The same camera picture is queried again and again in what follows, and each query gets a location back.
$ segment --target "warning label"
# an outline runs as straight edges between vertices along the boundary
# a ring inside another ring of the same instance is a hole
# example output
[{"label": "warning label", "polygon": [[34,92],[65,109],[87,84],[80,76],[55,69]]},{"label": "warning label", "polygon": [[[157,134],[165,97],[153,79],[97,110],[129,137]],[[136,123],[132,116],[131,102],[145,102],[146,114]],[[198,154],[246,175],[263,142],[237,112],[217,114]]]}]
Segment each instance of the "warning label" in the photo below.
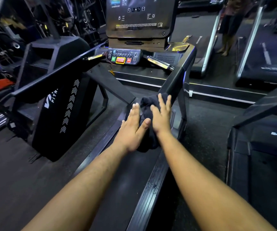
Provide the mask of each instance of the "warning label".
[{"label": "warning label", "polygon": [[144,24],[124,24],[116,25],[116,28],[128,28],[128,27],[156,27],[156,23],[144,23]]}]

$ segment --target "control panel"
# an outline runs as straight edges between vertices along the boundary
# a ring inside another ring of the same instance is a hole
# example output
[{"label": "control panel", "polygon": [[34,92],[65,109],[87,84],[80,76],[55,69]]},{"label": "control panel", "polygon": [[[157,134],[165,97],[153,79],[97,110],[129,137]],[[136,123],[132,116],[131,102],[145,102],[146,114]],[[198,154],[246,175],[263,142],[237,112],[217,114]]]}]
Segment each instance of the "control panel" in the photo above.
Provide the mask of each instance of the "control panel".
[{"label": "control panel", "polygon": [[106,59],[113,64],[137,65],[142,56],[141,50],[111,49],[106,53]]}]

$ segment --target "red button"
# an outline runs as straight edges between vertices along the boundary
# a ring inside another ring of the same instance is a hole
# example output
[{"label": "red button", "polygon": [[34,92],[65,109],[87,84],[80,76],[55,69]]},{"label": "red button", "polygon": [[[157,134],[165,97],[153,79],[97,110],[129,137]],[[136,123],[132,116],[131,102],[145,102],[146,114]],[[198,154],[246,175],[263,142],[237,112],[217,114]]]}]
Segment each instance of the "red button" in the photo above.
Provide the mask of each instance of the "red button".
[{"label": "red button", "polygon": [[121,63],[124,64],[125,63],[126,58],[117,58],[116,59],[116,63]]}]

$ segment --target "person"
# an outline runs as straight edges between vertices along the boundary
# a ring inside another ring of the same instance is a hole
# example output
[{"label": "person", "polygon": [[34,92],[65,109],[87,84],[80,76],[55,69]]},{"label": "person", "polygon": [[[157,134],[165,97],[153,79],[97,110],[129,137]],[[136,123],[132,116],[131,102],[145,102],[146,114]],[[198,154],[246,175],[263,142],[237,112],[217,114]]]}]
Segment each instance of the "person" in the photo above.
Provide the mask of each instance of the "person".
[{"label": "person", "polygon": [[227,56],[235,42],[235,35],[251,0],[228,0],[219,33],[222,34],[222,48],[217,53]]},{"label": "person", "polygon": [[[166,104],[161,94],[158,98],[160,110],[151,106],[153,129],[177,185],[201,230],[275,230],[251,205],[202,166],[173,137],[170,128],[171,96],[168,96]],[[81,231],[90,228],[120,161],[138,148],[151,124],[150,119],[145,119],[139,127],[139,113],[139,105],[134,104],[112,145],[56,194],[23,231]]]}]

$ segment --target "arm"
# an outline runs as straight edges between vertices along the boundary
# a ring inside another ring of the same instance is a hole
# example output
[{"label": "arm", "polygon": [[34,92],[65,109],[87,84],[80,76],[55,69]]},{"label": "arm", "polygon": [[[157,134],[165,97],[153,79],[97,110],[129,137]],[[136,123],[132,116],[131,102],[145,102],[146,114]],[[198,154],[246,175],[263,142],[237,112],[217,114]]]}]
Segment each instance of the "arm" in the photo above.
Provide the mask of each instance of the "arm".
[{"label": "arm", "polygon": [[139,128],[139,105],[134,104],[113,144],[56,194],[23,231],[88,230],[121,159],[138,148],[150,123],[146,119]]},{"label": "arm", "polygon": [[200,164],[170,131],[171,98],[152,106],[153,128],[177,185],[202,231],[275,230],[253,207]]}]

